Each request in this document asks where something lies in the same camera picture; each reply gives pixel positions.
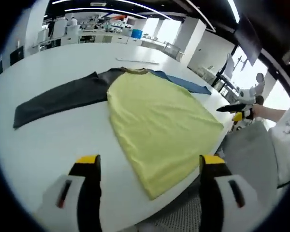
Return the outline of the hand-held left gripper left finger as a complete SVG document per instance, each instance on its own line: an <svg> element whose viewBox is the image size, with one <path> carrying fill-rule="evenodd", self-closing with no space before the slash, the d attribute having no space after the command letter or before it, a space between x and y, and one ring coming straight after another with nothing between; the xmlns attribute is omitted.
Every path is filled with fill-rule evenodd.
<svg viewBox="0 0 290 232"><path fill-rule="evenodd" d="M101 157L78 159L43 194L36 212L47 232L100 232Z"/></svg>

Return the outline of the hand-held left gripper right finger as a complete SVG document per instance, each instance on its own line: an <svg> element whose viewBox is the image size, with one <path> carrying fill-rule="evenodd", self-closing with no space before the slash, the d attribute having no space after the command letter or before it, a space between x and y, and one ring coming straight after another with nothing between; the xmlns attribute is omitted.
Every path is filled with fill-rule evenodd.
<svg viewBox="0 0 290 232"><path fill-rule="evenodd" d="M200 155L201 232L250 232L258 220L255 189L219 156Z"/></svg>

